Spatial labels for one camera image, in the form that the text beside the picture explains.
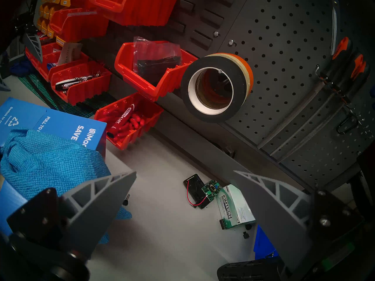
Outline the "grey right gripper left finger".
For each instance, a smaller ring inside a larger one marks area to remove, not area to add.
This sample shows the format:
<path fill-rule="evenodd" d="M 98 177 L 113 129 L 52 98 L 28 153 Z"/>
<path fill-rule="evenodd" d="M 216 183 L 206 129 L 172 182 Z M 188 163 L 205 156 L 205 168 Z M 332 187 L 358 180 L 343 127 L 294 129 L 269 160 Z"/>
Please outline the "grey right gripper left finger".
<path fill-rule="evenodd" d="M 52 250 L 91 256 L 122 207 L 135 171 L 83 182 L 58 196 L 48 187 L 24 203 L 7 223 L 12 233 Z"/>

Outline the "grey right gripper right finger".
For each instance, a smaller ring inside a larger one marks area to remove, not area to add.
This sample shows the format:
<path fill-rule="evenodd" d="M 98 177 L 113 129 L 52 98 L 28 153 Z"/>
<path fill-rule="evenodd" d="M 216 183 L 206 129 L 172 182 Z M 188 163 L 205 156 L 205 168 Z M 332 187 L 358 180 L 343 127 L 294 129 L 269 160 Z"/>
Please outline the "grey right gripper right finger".
<path fill-rule="evenodd" d="M 312 267 L 350 241 L 363 218 L 327 190 L 306 194 L 280 180 L 234 170 L 266 236 L 288 268 Z"/>

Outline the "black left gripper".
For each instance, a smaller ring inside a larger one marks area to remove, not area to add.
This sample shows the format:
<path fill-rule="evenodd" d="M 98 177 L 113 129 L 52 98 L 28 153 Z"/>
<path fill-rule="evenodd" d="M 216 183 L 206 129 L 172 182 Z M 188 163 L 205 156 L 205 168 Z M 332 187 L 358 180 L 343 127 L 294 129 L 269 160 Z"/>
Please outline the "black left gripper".
<path fill-rule="evenodd" d="M 38 29 L 34 25 L 35 8 L 16 15 L 13 18 L 13 35 L 23 37 L 23 44 L 30 53 L 40 62 L 43 62 L 42 46 L 37 35 Z M 11 89 L 5 84 L 0 74 L 0 91 L 10 92 Z"/>

